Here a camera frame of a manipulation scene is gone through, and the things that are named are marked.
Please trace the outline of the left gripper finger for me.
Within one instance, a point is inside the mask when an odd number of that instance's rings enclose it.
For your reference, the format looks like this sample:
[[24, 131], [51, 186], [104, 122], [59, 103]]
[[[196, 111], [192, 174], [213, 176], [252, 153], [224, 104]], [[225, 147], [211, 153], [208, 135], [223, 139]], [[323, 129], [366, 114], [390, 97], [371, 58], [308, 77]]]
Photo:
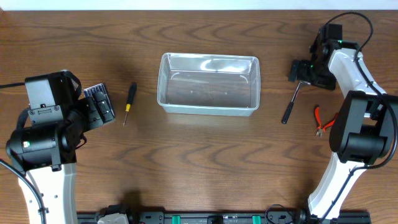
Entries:
[[113, 109], [109, 104], [107, 96], [103, 92], [97, 91], [94, 93], [94, 99], [99, 107], [99, 110], [101, 111], [101, 114], [103, 115], [104, 122], [113, 121], [114, 120]]
[[89, 128], [98, 128], [103, 125], [103, 119], [100, 115], [100, 109], [96, 104], [93, 97], [86, 97], [86, 114], [88, 118], [88, 127]]

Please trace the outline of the black yellow screwdriver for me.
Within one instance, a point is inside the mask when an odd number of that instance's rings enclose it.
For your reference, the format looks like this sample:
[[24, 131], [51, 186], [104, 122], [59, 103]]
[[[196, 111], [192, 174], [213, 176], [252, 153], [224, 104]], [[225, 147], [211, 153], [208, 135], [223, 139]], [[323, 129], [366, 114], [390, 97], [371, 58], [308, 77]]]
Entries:
[[129, 110], [131, 109], [131, 105], [134, 101], [134, 97], [137, 91], [137, 83], [136, 82], [132, 82], [131, 86], [129, 87], [129, 91], [128, 91], [128, 95], [127, 95], [127, 100], [126, 100], [126, 109], [125, 109], [125, 117], [124, 117], [124, 122], [123, 122], [123, 126], [126, 125], [126, 121], [127, 121], [127, 117], [129, 114]]

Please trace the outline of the black handled hammer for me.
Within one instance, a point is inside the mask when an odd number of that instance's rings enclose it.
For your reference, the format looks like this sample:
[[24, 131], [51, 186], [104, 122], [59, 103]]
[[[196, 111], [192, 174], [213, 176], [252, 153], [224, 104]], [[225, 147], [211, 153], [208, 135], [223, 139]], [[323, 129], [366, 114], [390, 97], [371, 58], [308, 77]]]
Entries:
[[282, 123], [282, 124], [287, 124], [287, 122], [288, 122], [288, 120], [289, 120], [289, 117], [290, 117], [290, 114], [291, 114], [291, 112], [292, 112], [292, 110], [293, 110], [294, 102], [295, 102], [295, 99], [296, 99], [296, 97], [297, 97], [297, 95], [298, 95], [299, 90], [300, 90], [303, 86], [307, 86], [307, 85], [309, 85], [309, 84], [310, 84], [309, 82], [305, 82], [305, 81], [299, 81], [299, 82], [298, 82], [298, 85], [297, 85], [297, 87], [296, 87], [296, 89], [295, 89], [295, 92], [294, 92], [294, 94], [293, 94], [293, 97], [292, 97], [291, 101], [289, 102], [289, 104], [287, 105], [287, 108], [286, 108], [286, 110], [285, 110], [285, 112], [284, 112], [284, 115], [283, 115], [283, 117], [282, 117], [282, 119], [281, 119], [281, 123]]

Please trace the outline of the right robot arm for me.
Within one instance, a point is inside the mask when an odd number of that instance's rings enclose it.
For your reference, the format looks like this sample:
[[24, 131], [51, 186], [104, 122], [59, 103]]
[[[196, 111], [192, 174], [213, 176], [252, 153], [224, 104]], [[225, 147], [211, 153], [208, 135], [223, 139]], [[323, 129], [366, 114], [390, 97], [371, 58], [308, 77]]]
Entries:
[[310, 53], [310, 60], [294, 60], [290, 79], [329, 90], [339, 86], [344, 102], [330, 127], [326, 171], [294, 222], [339, 223], [361, 174], [386, 165], [397, 149], [397, 97], [375, 82], [356, 42], [318, 39]]

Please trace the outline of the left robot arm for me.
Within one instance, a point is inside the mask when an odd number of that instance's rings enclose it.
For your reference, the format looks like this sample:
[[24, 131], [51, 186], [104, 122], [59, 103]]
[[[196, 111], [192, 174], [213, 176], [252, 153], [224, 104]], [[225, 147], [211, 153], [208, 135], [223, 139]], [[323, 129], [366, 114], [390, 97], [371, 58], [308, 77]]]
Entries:
[[30, 223], [77, 223], [76, 153], [85, 132], [114, 119], [108, 97], [100, 92], [72, 99], [70, 94], [29, 94], [6, 144], [11, 171], [27, 204]]

